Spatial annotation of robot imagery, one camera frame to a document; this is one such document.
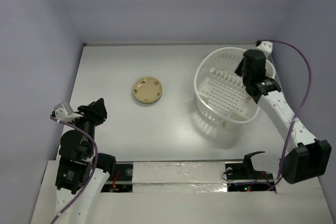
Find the beige speckled plate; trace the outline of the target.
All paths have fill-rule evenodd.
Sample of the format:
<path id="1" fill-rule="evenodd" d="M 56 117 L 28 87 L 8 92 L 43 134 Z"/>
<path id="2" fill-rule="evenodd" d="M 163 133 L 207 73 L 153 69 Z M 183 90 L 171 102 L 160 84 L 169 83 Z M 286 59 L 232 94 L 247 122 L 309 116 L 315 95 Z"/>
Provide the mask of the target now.
<path id="1" fill-rule="evenodd" d="M 135 82 L 132 88 L 133 94 L 135 92 L 161 92 L 163 91 L 163 86 L 161 82 L 154 77 L 142 77 Z"/>

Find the lime green plate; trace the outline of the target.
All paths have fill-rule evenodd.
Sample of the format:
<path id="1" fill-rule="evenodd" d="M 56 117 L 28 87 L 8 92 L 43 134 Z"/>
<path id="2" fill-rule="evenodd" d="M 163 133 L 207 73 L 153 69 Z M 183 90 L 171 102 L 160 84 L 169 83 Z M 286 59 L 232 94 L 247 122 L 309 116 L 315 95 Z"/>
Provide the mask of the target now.
<path id="1" fill-rule="evenodd" d="M 158 101 L 161 96 L 162 96 L 162 91 L 161 92 L 135 92 L 133 95 L 135 97 L 135 99 L 143 104 L 152 104 L 155 103 L 156 101 Z"/>

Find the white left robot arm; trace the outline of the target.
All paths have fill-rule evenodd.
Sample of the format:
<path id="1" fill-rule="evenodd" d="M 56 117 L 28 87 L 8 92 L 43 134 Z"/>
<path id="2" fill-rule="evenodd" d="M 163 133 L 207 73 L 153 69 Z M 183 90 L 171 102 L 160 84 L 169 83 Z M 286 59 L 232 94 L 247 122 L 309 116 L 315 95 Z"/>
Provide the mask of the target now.
<path id="1" fill-rule="evenodd" d="M 60 103 L 50 119 L 70 128 L 60 139 L 52 223 L 88 223 L 103 186 L 119 175 L 116 158 L 100 153 L 95 141 L 96 127 L 107 119 L 104 99 L 76 111 L 68 102 Z"/>

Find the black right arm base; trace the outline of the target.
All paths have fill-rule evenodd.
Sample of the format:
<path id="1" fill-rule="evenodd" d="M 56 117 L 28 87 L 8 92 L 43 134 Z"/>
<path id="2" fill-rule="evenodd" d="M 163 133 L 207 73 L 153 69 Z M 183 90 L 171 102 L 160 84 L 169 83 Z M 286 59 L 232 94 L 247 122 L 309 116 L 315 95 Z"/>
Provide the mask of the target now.
<path id="1" fill-rule="evenodd" d="M 225 163 L 222 179 L 227 183 L 228 192 L 267 191 L 275 184 L 272 173 L 255 170 L 251 158 L 264 153 L 257 151 L 246 154 L 243 159 Z"/>

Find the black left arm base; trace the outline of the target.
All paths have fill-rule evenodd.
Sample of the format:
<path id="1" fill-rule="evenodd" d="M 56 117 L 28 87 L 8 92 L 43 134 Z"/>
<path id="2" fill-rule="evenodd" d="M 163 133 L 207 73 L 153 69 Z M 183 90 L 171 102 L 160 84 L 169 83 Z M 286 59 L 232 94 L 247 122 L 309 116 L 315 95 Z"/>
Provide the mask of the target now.
<path id="1" fill-rule="evenodd" d="M 113 176 L 105 182 L 102 193 L 131 193 L 133 188 L 133 163 L 117 163 L 117 169 Z"/>

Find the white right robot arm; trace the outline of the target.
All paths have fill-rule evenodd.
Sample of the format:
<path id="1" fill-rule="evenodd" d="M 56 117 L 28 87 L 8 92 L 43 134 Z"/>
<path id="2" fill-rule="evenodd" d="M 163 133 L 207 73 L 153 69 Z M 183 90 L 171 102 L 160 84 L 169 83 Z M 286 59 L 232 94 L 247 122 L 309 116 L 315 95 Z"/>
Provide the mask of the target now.
<path id="1" fill-rule="evenodd" d="M 295 184 L 325 174 L 331 145 L 317 139 L 288 105 L 279 84 L 266 76 L 266 56 L 261 50 L 249 49 L 235 73 L 243 80 L 248 95 L 268 115 L 284 139 L 279 162 L 279 176 Z"/>

